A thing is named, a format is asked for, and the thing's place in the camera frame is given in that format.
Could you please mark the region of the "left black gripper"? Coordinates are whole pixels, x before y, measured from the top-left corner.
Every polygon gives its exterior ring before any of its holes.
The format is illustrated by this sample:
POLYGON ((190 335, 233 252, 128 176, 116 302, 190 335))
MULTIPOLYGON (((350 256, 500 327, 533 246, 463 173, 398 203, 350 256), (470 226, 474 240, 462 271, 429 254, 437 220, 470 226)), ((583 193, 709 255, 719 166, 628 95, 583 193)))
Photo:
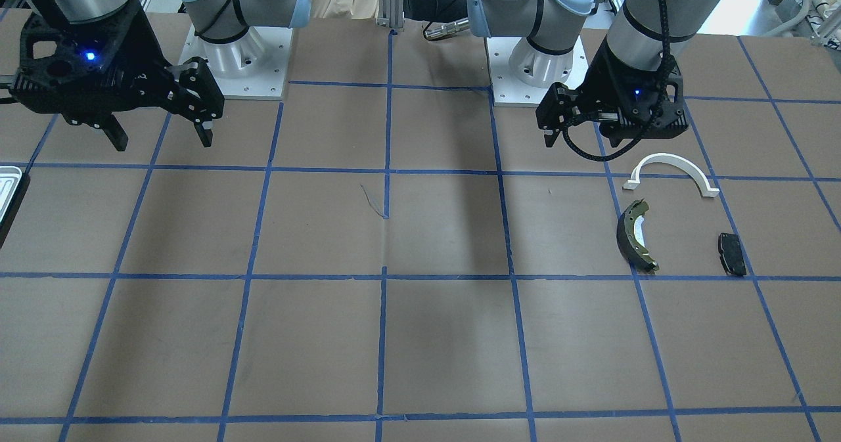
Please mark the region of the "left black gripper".
POLYGON ((661 75, 656 56, 653 71, 628 66, 602 41, 585 80, 576 89, 553 83, 535 110, 535 121, 552 148, 565 129, 597 121, 613 148, 622 140, 674 139, 689 127, 684 83, 676 59, 670 56, 668 77, 661 75))

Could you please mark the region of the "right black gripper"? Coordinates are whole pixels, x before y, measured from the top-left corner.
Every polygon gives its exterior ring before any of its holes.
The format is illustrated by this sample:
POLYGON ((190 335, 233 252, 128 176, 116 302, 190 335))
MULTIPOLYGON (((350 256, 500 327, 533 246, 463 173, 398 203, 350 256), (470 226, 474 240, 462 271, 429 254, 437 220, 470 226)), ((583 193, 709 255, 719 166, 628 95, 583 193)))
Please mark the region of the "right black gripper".
POLYGON ((114 112, 160 107, 195 122, 204 148, 223 95, 202 58, 174 65, 165 58, 139 0, 94 20, 72 23, 58 0, 34 0, 19 41, 19 67, 9 85, 33 112, 60 114, 71 125, 102 131, 118 152, 128 135, 114 112))

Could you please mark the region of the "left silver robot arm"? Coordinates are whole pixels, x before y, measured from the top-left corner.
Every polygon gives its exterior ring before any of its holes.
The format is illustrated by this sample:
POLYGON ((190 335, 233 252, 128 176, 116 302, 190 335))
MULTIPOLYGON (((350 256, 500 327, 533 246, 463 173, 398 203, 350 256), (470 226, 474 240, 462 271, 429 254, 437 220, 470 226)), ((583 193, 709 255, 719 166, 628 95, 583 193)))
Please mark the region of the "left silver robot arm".
MULTIPOLYGON (((721 0, 623 0, 583 82, 547 88, 535 122, 547 148, 564 142, 606 162, 643 139, 674 139, 689 126, 676 56, 721 0)), ((466 0, 472 34, 514 36, 525 54, 564 58, 595 0, 466 0)))

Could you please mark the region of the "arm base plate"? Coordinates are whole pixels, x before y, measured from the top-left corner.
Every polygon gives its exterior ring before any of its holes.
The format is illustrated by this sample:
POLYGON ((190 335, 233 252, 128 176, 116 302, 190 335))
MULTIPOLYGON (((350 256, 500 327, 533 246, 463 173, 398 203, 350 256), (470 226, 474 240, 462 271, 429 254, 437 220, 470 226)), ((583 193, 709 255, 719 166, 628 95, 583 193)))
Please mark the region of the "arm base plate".
POLYGON ((214 44, 189 27, 178 60, 204 58, 227 100, 282 100, 294 29, 250 27, 239 40, 214 44))
POLYGON ((493 103, 498 107, 535 108, 556 82, 576 89, 585 79, 588 61, 581 38, 571 52, 539 52, 523 37, 486 39, 493 103))

